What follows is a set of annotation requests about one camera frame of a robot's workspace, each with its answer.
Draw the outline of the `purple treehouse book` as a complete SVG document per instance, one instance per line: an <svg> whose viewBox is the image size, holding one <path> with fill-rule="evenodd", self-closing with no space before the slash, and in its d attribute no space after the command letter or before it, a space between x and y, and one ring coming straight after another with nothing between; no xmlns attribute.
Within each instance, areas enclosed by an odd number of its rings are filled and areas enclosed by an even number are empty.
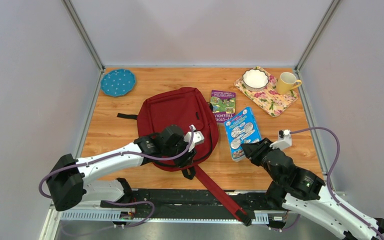
<svg viewBox="0 0 384 240"><path fill-rule="evenodd" d="M212 90L210 104L217 123L222 124L231 119L236 112L236 93L231 91Z"/></svg>

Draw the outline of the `red student backpack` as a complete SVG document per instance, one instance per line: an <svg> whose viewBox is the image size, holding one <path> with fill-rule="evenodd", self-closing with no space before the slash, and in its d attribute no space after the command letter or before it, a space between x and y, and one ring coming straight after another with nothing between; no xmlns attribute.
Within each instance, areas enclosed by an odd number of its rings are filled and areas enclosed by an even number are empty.
<svg viewBox="0 0 384 240"><path fill-rule="evenodd" d="M236 220L247 227L251 225L247 212L199 166L217 146L219 130L212 107L197 88L181 87L157 94L143 102L138 114L118 113L117 117L136 120L138 136L154 144L149 155L158 158L152 162L157 168L181 171L190 180L197 178ZM191 154L173 159L186 149L189 141L184 137L190 126L202 133L203 143L196 144Z"/></svg>

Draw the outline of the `blue children's book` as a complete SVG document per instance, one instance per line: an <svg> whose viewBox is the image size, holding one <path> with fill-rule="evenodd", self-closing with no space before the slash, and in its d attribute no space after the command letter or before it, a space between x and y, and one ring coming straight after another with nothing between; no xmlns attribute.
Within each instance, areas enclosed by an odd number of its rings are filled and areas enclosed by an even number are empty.
<svg viewBox="0 0 384 240"><path fill-rule="evenodd" d="M263 139L254 112L249 106L226 120L223 125L234 162L239 162L245 157L242 144L257 143Z"/></svg>

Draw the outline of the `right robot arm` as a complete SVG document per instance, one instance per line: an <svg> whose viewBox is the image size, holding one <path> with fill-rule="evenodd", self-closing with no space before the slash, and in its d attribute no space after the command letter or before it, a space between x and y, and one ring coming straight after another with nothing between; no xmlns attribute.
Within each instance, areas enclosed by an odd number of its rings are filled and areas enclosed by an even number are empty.
<svg viewBox="0 0 384 240"><path fill-rule="evenodd" d="M280 207L324 227L341 240L374 240L384 234L384 219L370 217L336 193L313 172L298 167L284 153L292 138L277 141L268 138L255 143L242 143L244 155L256 166L263 167L272 182L265 193L265 203L273 210Z"/></svg>

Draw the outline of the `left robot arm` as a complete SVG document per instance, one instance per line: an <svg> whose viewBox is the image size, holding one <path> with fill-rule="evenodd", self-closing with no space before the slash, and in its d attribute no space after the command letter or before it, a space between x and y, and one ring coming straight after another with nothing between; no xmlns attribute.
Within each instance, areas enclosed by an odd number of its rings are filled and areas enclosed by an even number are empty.
<svg viewBox="0 0 384 240"><path fill-rule="evenodd" d="M194 125L184 132L173 124L162 132L141 136L99 155L74 158L65 154L41 180L39 192L52 199L57 211L66 211L82 202L89 193L87 184L110 173L156 161L174 161L179 168L191 164L197 154L196 146L204 141L204 135Z"/></svg>

